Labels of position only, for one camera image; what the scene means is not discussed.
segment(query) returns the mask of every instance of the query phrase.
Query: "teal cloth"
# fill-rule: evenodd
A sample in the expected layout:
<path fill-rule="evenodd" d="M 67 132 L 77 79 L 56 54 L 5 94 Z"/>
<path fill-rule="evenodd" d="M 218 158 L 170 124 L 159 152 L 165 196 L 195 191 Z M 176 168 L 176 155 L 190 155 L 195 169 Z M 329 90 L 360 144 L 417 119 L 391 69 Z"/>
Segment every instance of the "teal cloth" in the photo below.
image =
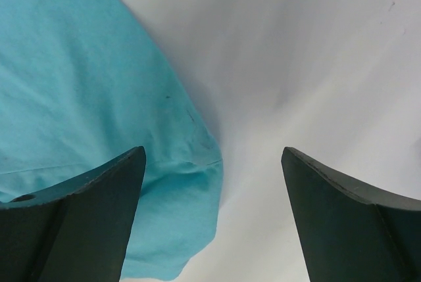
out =
<path fill-rule="evenodd" d="M 0 200 L 137 145 L 147 169 L 122 277 L 175 278 L 215 234 L 222 160 L 120 0 L 0 0 Z"/>

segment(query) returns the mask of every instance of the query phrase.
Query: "white surface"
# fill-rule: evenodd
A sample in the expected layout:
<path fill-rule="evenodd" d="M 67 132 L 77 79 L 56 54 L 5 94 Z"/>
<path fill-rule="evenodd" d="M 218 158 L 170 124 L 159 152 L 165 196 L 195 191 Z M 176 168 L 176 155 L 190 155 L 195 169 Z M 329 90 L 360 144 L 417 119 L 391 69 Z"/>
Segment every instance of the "white surface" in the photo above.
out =
<path fill-rule="evenodd" d="M 419 0 L 124 1 L 226 163 L 217 237 L 177 282 L 308 281 L 285 146 L 421 199 Z"/>

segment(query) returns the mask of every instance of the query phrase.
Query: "blue cloth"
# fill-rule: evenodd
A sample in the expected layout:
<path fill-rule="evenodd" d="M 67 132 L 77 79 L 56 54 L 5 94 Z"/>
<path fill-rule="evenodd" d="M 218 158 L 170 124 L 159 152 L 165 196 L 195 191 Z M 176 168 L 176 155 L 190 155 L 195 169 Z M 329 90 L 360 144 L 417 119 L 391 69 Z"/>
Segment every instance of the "blue cloth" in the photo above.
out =
<path fill-rule="evenodd" d="M 120 0 L 0 0 L 0 200 L 136 146 L 147 169 L 122 277 L 175 278 L 214 237 L 221 155 Z"/>

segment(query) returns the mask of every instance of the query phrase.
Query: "turquoise fabric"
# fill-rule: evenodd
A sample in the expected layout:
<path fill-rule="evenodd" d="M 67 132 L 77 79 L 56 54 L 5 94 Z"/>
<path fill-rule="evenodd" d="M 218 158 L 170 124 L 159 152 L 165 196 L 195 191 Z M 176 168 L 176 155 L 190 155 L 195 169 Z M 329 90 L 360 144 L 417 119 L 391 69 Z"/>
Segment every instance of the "turquoise fabric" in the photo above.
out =
<path fill-rule="evenodd" d="M 0 200 L 136 146 L 147 169 L 122 277 L 175 278 L 215 234 L 221 155 L 120 0 L 0 0 Z"/>

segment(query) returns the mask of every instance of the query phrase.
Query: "cloth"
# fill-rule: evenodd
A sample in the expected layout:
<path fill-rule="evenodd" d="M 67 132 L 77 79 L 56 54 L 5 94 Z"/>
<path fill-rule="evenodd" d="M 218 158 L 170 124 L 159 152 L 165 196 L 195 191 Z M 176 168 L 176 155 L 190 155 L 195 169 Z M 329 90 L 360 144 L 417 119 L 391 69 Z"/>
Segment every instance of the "cloth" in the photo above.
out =
<path fill-rule="evenodd" d="M 215 234 L 215 139 L 120 0 L 0 0 L 0 200 L 137 145 L 147 169 L 122 277 L 170 280 Z"/>

